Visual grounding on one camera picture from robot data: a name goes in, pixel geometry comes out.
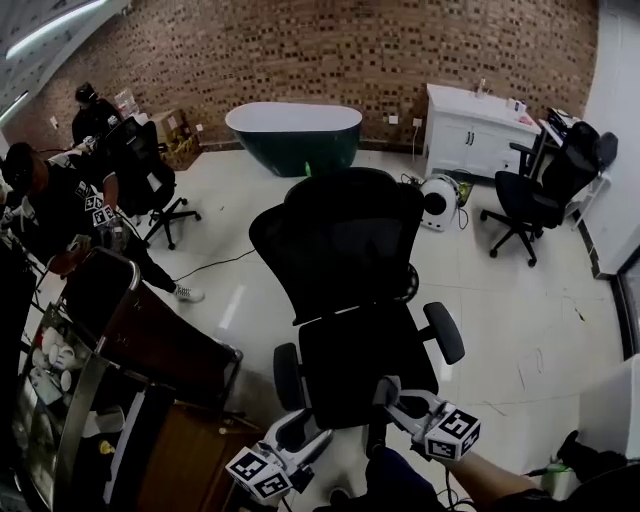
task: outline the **cardboard box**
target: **cardboard box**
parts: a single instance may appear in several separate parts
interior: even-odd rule
[[[158,143],[169,144],[182,134],[184,113],[180,109],[167,110],[153,116],[150,121],[156,125]]]
[[[160,158],[174,171],[186,171],[202,153],[200,144],[195,135],[181,142],[179,145],[172,145],[174,149],[169,149],[160,153]]]

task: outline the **black mesh office chair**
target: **black mesh office chair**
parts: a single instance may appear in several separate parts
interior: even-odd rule
[[[308,413],[282,429],[283,446],[299,449],[314,428],[368,424],[385,375],[437,393],[423,341],[436,338],[449,364],[464,355],[442,304],[424,307],[430,326],[422,331],[406,305],[417,288],[409,257],[422,201],[382,171],[352,168],[306,179],[252,223],[251,241],[285,288],[294,325],[302,324],[302,365],[293,343],[274,353],[283,407]]]
[[[201,217],[196,211],[175,213],[178,205],[187,204],[180,197],[164,209],[173,197],[176,177],[173,169],[160,159],[158,135],[154,123],[140,126],[132,117],[116,126],[99,146],[116,170],[120,192],[118,205],[128,215],[144,215],[153,212],[150,224],[156,221],[144,238],[147,244],[161,227],[164,227],[169,249],[175,249],[169,226],[171,221],[182,217]],[[155,179],[148,179],[149,174]],[[154,190],[151,182],[159,184]]]
[[[553,229],[562,224],[571,199],[615,160],[618,139],[612,133],[600,137],[587,123],[576,123],[545,169],[541,182],[529,178],[531,168],[527,158],[534,151],[520,144],[510,146],[521,153],[519,174],[499,171],[495,178],[506,216],[482,210],[480,219],[491,217],[510,228],[489,252],[492,258],[498,255],[502,244],[517,234],[531,256],[529,266],[534,267],[538,262],[531,245],[534,237],[540,238],[543,228]]]

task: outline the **white cabinet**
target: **white cabinet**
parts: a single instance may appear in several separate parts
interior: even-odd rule
[[[464,169],[488,178],[500,170],[518,172],[520,153],[509,144],[532,147],[540,133],[533,121],[520,123],[500,98],[475,98],[469,91],[451,87],[429,85],[427,89],[426,176],[433,169]]]
[[[473,124],[464,169],[480,176],[491,175],[492,171],[495,174],[501,143],[500,133],[482,124]]]
[[[438,129],[433,133],[432,140],[432,144],[438,147],[433,156],[433,167],[464,167],[471,140],[471,129],[465,120],[448,116],[439,119]]]

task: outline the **man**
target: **man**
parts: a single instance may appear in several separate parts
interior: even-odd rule
[[[569,436],[558,455],[563,457],[567,443],[575,441],[577,432]],[[433,486],[416,473],[398,453],[385,446],[384,429],[375,428],[367,445],[369,464],[366,469],[367,493],[351,499],[342,489],[331,493],[331,505],[315,512],[369,512],[415,510],[445,512]],[[573,512],[584,510],[630,510],[634,503],[635,485],[640,477],[640,464],[608,464],[598,477],[578,488],[565,501],[556,501],[524,476],[501,469],[473,451],[458,461],[434,459],[450,472],[469,499],[449,496],[454,510],[478,512]]]
[[[71,124],[73,142],[77,146],[87,137],[104,137],[120,122],[120,112],[98,95],[89,82],[76,89],[76,101],[80,110]]]
[[[116,222],[112,212],[118,201],[118,179],[87,155],[70,152],[45,161],[29,144],[19,142],[9,148],[2,173],[14,194],[23,197],[12,231],[55,274],[72,272],[91,247],[103,245],[105,227]],[[104,205],[91,185],[102,190]],[[204,298],[201,290],[174,283],[153,262],[144,241],[133,233],[124,238],[128,241],[121,240],[118,249],[138,264],[145,281],[181,301]]]

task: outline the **pants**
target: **pants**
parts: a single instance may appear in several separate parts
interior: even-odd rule
[[[169,293],[173,293],[176,289],[176,283],[173,282],[169,274],[162,270],[162,267],[149,256],[145,242],[133,233],[129,238],[129,243],[127,243],[123,256],[138,264],[142,279],[150,285]]]
[[[316,508],[315,512],[445,510],[433,486],[389,448],[377,448],[373,452],[366,477],[367,494],[339,505]]]

